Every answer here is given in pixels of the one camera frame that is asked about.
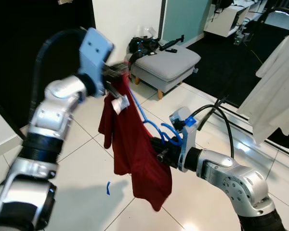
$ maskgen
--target white tile floor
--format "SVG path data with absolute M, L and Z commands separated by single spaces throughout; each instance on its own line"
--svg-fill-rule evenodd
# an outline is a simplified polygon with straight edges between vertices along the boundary
M 169 123 L 168 116 L 180 108 L 191 110 L 212 103 L 214 98 L 186 84 L 177 86 L 157 100 L 156 90 L 144 83 L 131 84 L 147 116 L 155 123 Z M 131 178 L 113 173 L 113 152 L 104 150 L 103 135 L 97 131 L 103 99 L 90 98 L 75 112 L 60 169 L 53 181 L 58 186 L 56 205 L 46 231 L 239 231 L 229 199 L 222 191 L 196 177 L 172 169 L 173 187 L 163 208 L 154 212 L 147 201 L 135 199 Z M 152 127 L 149 131 L 157 136 Z M 277 210 L 289 230 L 289 156 L 232 128 L 235 159 L 256 168 L 268 181 Z M 197 133 L 198 147 L 230 153 L 227 132 L 216 116 Z M 0 181 L 19 147 L 0 156 Z M 106 184 L 110 181 L 110 196 Z

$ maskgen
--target wall baseboard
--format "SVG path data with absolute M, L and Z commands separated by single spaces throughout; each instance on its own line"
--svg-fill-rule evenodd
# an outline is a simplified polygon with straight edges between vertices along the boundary
M 179 44 L 182 47 L 188 47 L 190 45 L 192 45 L 193 43 L 201 40 L 202 38 L 204 38 L 204 33 L 201 33 L 200 35 L 197 35 L 196 37 L 190 39 L 189 41 L 183 43 L 183 44 Z

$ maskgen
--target black rug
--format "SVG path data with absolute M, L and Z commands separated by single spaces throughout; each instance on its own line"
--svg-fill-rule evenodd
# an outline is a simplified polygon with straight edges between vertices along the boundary
M 248 23 L 245 32 L 251 31 L 255 23 Z M 253 51 L 264 62 L 287 35 L 289 35 L 289 30 L 265 24 L 255 37 Z M 245 60 L 244 68 L 237 73 L 236 82 L 227 98 L 228 103 L 239 107 L 259 82 L 260 78 L 256 77 L 255 73 L 262 64 L 252 52 L 243 57 L 247 50 L 244 43 L 239 46 L 233 43 L 234 34 L 227 38 L 207 34 L 203 39 L 189 46 L 188 49 L 199 54 L 201 60 L 195 66 L 198 72 L 190 75 L 184 82 L 218 97 L 235 66 L 243 59 Z

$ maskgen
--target blue cable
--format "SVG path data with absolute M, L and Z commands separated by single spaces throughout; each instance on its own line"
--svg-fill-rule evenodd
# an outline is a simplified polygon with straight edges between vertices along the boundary
M 161 124 L 162 126 L 168 128 L 170 131 L 173 132 L 173 134 L 174 134 L 174 135 L 176 136 L 176 138 L 178 139 L 177 142 L 174 141 L 174 140 L 172 140 L 172 139 L 167 135 L 166 132 L 161 131 L 161 130 L 159 129 L 159 127 L 158 127 L 155 123 L 153 123 L 151 120 L 148 120 L 148 118 L 146 117 L 146 115 L 145 115 L 142 107 L 140 106 L 139 102 L 137 101 L 137 99 L 136 99 L 136 97 L 135 97 L 135 95 L 133 94 L 133 92 L 132 92 L 131 89 L 130 89 L 130 92 L 131 92 L 132 97 L 134 98 L 134 101 L 135 101 L 137 107 L 139 108 L 139 110 L 140 110 L 140 112 L 141 112 L 141 115 L 142 115 L 143 118 L 144 118 L 143 123 L 144 123 L 144 124 L 145 124 L 145 123 L 151 124 L 151 125 L 158 131 L 158 133 L 159 133 L 159 135 L 160 135 L 160 138 L 161 138 L 161 141 L 162 141 L 162 144 L 165 144 L 165 138 L 166 138 L 166 139 L 167 139 L 170 143 L 172 143 L 173 145 L 175 145 L 175 146 L 182 146 L 182 143 L 183 143 L 183 142 L 182 142 L 182 138 L 181 138 L 181 136 L 179 135 L 179 133 L 174 129 L 174 127 L 172 127 L 171 125 L 166 124 L 166 123 L 162 123 L 162 124 Z

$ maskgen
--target red t-shirt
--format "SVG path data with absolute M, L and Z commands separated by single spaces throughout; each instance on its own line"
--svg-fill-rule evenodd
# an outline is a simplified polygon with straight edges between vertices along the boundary
M 121 94 L 127 95 L 130 106 L 119 115 L 113 110 L 112 95 L 105 98 L 99 132 L 105 135 L 104 147 L 112 143 L 114 173 L 131 173 L 133 194 L 146 199 L 159 211 L 171 193 L 170 167 L 157 160 L 157 153 L 150 143 L 151 134 L 144 127 L 133 103 L 127 76 L 112 84 Z

